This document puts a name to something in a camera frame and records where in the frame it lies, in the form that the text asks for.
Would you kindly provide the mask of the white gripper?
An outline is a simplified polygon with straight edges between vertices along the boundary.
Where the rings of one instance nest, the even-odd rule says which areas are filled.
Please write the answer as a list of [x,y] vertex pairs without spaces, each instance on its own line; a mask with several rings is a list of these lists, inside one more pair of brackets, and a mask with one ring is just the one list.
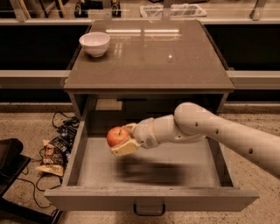
[[111,152],[115,156],[124,156],[136,152],[140,146],[145,149],[158,147],[159,142],[156,139],[153,122],[154,119],[149,118],[142,120],[138,124],[132,122],[123,125],[122,127],[133,135],[136,140],[128,138],[120,143],[112,144],[110,146]]

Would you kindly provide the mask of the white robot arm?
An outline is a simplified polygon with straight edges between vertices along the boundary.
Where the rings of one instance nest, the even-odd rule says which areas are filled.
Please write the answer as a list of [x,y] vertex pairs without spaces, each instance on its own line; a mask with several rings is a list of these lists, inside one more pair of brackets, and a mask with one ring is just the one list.
[[114,127],[107,134],[107,142],[114,155],[122,156],[140,147],[151,149],[164,143],[193,143],[206,137],[280,176],[279,136],[231,122],[191,102],[179,104],[171,115]]

